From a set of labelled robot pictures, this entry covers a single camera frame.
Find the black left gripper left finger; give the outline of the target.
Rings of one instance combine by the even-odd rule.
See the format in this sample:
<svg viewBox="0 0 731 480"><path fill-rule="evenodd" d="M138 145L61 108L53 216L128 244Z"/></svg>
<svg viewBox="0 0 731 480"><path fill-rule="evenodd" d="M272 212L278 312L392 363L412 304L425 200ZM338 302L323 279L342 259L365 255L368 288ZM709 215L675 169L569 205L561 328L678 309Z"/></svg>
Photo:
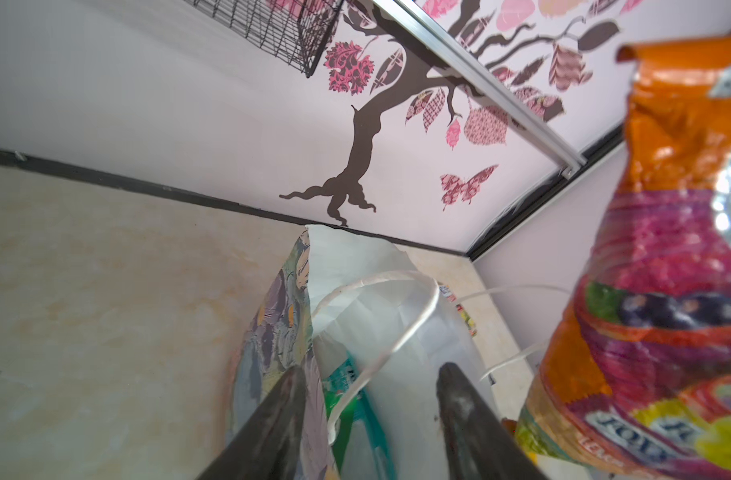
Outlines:
<svg viewBox="0 0 731 480"><path fill-rule="evenodd" d="M283 374L238 435L199 478L294 478L301 454L306 404L305 372L294 366Z"/></svg>

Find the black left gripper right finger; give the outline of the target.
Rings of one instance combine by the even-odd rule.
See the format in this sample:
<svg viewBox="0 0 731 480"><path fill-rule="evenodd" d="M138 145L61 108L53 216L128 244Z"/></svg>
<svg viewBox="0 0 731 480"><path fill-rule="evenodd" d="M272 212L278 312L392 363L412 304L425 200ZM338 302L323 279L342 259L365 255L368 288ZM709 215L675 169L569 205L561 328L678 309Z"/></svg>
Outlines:
<svg viewBox="0 0 731 480"><path fill-rule="evenodd" d="M437 401L449 478L547 480L457 364L439 368Z"/></svg>

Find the teal Fox's candy packet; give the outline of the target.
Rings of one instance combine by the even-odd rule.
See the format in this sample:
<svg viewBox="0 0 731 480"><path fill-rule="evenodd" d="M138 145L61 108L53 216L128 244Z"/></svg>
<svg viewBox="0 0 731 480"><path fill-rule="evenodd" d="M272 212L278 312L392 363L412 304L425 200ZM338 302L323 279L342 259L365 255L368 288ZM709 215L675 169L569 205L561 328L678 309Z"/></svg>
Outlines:
<svg viewBox="0 0 731 480"><path fill-rule="evenodd" d="M342 479L395 479L387 436L369 400L358 397L341 417L337 442Z"/></svg>

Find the floral white paper bag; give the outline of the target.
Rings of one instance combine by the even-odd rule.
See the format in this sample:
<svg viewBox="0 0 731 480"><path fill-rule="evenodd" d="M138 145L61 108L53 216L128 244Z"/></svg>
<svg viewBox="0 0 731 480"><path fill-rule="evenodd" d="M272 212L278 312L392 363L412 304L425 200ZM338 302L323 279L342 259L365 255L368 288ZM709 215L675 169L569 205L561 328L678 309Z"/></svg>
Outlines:
<svg viewBox="0 0 731 480"><path fill-rule="evenodd" d="M501 319L477 318L471 337L440 283L383 240L307 228L245 336L226 447L283 374L300 366L307 404L292 479L342 479L337 437L358 397L369 400L387 436L395 479L451 479L439 368L457 364L501 425L525 396L531 369Z"/></svg>

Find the orange red Fox's candy packet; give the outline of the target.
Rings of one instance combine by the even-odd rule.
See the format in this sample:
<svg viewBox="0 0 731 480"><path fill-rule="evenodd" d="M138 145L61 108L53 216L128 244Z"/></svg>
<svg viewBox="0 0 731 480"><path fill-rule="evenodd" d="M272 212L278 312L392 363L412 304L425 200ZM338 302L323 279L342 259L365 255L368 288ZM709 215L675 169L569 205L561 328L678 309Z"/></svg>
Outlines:
<svg viewBox="0 0 731 480"><path fill-rule="evenodd" d="M731 36L625 46L627 167L515 441L647 479L731 479Z"/></svg>

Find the rear aluminium rail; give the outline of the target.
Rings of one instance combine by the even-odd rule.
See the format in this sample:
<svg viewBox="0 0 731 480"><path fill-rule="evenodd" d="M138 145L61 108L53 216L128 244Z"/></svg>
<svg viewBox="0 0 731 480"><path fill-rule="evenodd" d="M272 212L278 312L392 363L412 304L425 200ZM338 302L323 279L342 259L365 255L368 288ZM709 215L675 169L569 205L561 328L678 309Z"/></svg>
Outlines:
<svg viewBox="0 0 731 480"><path fill-rule="evenodd" d="M541 149L553 163L559 166L563 177L569 179L587 164L587 158L571 147L563 137L527 108L513 92L495 79L483 64L473 58L457 40L431 19L413 1L375 0L375 7L389 19L397 22L403 30L413 35L419 43L461 74L479 93L505 110L511 119L527 131L527 140Z"/></svg>

